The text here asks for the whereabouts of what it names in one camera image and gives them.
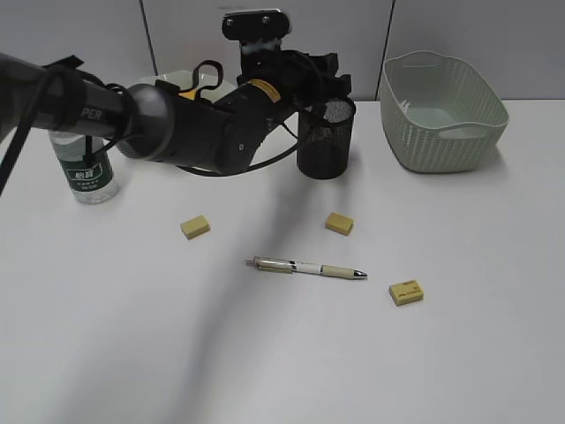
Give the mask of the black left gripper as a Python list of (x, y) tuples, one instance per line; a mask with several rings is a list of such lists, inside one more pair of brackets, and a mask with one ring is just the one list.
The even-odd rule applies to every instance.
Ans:
[(238, 126), (279, 126), (301, 110), (351, 91), (351, 76), (339, 76), (336, 53), (312, 56), (278, 46), (243, 46), (237, 77)]

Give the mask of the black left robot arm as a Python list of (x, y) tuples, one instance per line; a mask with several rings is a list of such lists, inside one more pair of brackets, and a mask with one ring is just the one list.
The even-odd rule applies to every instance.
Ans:
[(65, 63), (39, 66), (2, 55), (1, 134), (19, 125), (54, 70), (30, 127), (101, 137), (132, 159), (230, 176), (252, 170), (264, 139), (292, 114), (351, 91), (335, 53), (264, 50), (242, 64), (237, 88), (210, 102), (185, 98), (170, 83), (105, 87)]

